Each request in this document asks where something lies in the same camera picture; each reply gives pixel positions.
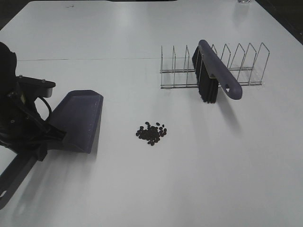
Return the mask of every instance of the table surface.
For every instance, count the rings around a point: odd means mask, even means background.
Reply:
[[[200,39],[271,50],[265,85],[241,100],[219,90],[161,90],[160,47]],[[303,46],[255,1],[35,1],[1,31],[17,75],[104,96],[98,150],[50,151],[8,205],[4,227],[300,227],[303,223]],[[47,110],[37,103],[42,116]],[[148,146],[145,121],[168,134]],[[0,171],[14,154],[1,148]]]

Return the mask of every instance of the gray dustpan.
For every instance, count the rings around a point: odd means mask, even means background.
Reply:
[[[49,148],[90,153],[101,121],[103,96],[92,90],[75,90],[54,109],[49,123],[66,132],[62,142]]]

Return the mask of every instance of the gray brush handle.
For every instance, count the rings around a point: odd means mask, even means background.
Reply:
[[[208,75],[215,77],[229,98],[241,99],[242,87],[228,68],[219,59],[206,40],[200,40],[199,50],[203,56]]]

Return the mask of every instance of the pile of coffee beans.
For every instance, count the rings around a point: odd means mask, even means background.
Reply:
[[[158,143],[160,141],[160,137],[164,137],[167,134],[167,129],[164,124],[162,126],[158,122],[156,123],[156,126],[151,126],[149,122],[145,122],[145,124],[147,125],[147,129],[140,126],[136,136],[139,137],[139,139],[147,140],[147,144],[150,144],[151,146]]]

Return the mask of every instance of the hand brush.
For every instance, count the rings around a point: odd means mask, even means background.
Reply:
[[[242,87],[213,52],[206,40],[201,40],[192,58],[196,72],[199,93],[204,102],[215,103],[218,85],[232,99],[242,98]]]

